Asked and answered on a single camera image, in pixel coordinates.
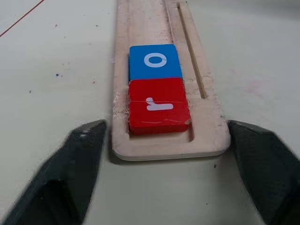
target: white table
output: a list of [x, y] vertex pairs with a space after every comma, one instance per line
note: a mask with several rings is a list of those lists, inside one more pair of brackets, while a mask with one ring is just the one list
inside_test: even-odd
[[[0, 29], [39, 1], [8, 2]], [[276, 131], [299, 156], [299, 1], [189, 4], [226, 119]], [[45, 0], [0, 38], [0, 219], [71, 129], [110, 121], [116, 9], [115, 0]], [[231, 151], [118, 164], [106, 149], [85, 224], [263, 222]]]

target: blue block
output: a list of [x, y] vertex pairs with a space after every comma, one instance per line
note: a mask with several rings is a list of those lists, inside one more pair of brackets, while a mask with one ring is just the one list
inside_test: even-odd
[[129, 52], [130, 80], [182, 78], [175, 45], [132, 46]]

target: wooden block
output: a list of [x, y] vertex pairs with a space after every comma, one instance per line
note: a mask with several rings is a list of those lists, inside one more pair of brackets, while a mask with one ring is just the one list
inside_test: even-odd
[[129, 101], [134, 135], [184, 132], [191, 123], [181, 78], [133, 80]]
[[[192, 119], [185, 132], [136, 136], [129, 131], [129, 49], [152, 44], [176, 46]], [[112, 149], [119, 158], [215, 156], [230, 146], [228, 126], [185, 0], [119, 0], [115, 49]]]
[[182, 77], [175, 45], [132, 46], [130, 80]]

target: wooden tray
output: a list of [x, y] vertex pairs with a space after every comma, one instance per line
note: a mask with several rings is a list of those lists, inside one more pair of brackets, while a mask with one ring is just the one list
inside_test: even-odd
[[[134, 136], [128, 125], [128, 54], [133, 45], [174, 43], [192, 126], [184, 133]], [[188, 4], [183, 0], [119, 0], [112, 149], [128, 161], [215, 156], [230, 134]]]

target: scratch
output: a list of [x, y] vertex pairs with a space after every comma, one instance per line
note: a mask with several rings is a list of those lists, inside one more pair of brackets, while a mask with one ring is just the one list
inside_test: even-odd
[[[147, 103], [147, 101], [134, 101], [134, 100], [130, 100], [130, 102], [145, 102]], [[182, 103], [182, 102], [177, 102], [177, 101], [153, 101], [155, 103]]]
[[169, 119], [164, 119], [164, 121], [172, 121], [172, 122], [178, 122], [178, 123], [181, 123], [181, 121], [178, 121], [178, 120], [169, 120]]
[[154, 124], [156, 124], [156, 123], [161, 123], [161, 122], [147, 122], [147, 121], [142, 121], [142, 123], [154, 123]]

